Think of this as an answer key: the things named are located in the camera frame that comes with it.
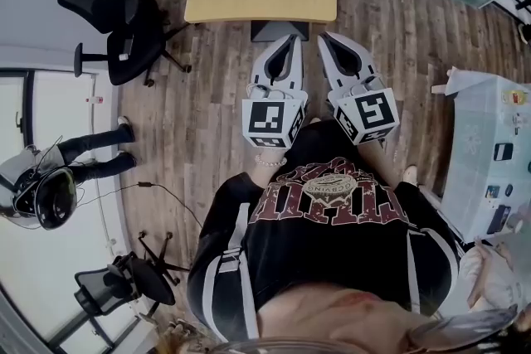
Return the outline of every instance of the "black helmet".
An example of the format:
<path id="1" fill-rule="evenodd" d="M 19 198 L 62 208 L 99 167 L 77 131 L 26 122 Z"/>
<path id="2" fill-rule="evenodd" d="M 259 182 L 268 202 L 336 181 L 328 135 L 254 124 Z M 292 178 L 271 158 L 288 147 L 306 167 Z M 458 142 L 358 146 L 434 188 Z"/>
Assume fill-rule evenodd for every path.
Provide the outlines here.
<path id="1" fill-rule="evenodd" d="M 23 227 L 53 230 L 65 224 L 77 206 L 76 183 L 67 167 L 32 175 L 13 197 L 10 221 Z"/>

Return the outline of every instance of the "black office chair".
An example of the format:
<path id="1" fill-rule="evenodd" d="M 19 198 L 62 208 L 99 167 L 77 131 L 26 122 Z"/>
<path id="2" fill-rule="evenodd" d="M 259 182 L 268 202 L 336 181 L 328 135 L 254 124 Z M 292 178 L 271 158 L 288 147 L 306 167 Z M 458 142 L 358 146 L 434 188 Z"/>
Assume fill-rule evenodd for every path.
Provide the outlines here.
<path id="1" fill-rule="evenodd" d="M 83 44 L 76 48 L 74 73 L 79 77 L 83 62 L 107 61 L 109 78 L 113 85 L 122 85 L 146 72 L 144 84 L 152 86 L 149 69 L 164 56 L 180 71 L 188 73 L 191 66 L 182 66 L 166 51 L 166 42 L 186 28 L 164 32 L 167 13 L 158 9 L 155 0 L 57 0 L 77 13 L 102 34 L 109 33 L 107 54 L 94 55 L 83 52 Z"/>
<path id="2" fill-rule="evenodd" d="M 140 232 L 139 240 L 151 260 L 140 259 L 134 252 L 118 256 L 105 269 L 77 273 L 76 282 L 80 290 L 74 295 L 87 317 L 106 316 L 117 307 L 140 298 L 142 295 L 155 303 L 147 314 L 151 318 L 159 304 L 174 305 L 175 297 L 165 277 L 177 286 L 180 282 L 169 274 L 169 270 L 188 272 L 189 269 L 168 264 L 164 261 L 172 233 L 166 234 L 160 255 L 144 243 L 146 236 Z"/>

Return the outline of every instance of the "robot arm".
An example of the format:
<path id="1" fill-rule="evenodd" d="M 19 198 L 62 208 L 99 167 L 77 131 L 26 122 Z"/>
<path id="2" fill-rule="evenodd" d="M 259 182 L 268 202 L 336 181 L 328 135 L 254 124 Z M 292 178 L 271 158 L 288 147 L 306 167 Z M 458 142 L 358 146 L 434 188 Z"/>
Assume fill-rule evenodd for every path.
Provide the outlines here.
<path id="1" fill-rule="evenodd" d="M 302 82 L 299 37 L 282 37 L 258 57 L 247 88 L 249 99 L 242 101 L 243 135 L 252 146 L 291 148 L 308 101 Z"/>
<path id="2" fill-rule="evenodd" d="M 386 89 L 369 52 L 332 32 L 319 35 L 319 52 L 334 117 L 354 145 L 386 137 L 400 124 L 392 89 Z"/>

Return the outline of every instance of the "pearl bracelet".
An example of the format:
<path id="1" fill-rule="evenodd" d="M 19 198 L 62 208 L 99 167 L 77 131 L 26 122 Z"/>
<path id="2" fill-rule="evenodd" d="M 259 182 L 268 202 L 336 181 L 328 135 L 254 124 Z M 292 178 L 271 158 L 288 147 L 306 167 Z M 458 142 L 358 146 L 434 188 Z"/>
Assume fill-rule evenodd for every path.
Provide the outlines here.
<path id="1" fill-rule="evenodd" d="M 274 167 L 282 167 L 283 165 L 285 165 L 288 160 L 284 158 L 282 158 L 281 161 L 279 162 L 266 162 L 264 161 L 260 155 L 256 155 L 255 156 L 255 162 L 263 167 L 270 167 L 270 168 L 274 168 Z"/>

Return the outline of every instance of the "white box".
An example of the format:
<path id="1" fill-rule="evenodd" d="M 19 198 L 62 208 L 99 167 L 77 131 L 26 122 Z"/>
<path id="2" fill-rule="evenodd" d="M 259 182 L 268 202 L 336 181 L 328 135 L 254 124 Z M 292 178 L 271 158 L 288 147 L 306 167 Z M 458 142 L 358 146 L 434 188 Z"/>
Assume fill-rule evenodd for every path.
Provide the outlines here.
<path id="1" fill-rule="evenodd" d="M 392 89 L 338 99 L 334 117 L 355 145 L 384 138 L 400 124 Z"/>
<path id="2" fill-rule="evenodd" d="M 243 136 L 255 148 L 289 149 L 304 121 L 302 99 L 244 99 Z"/>

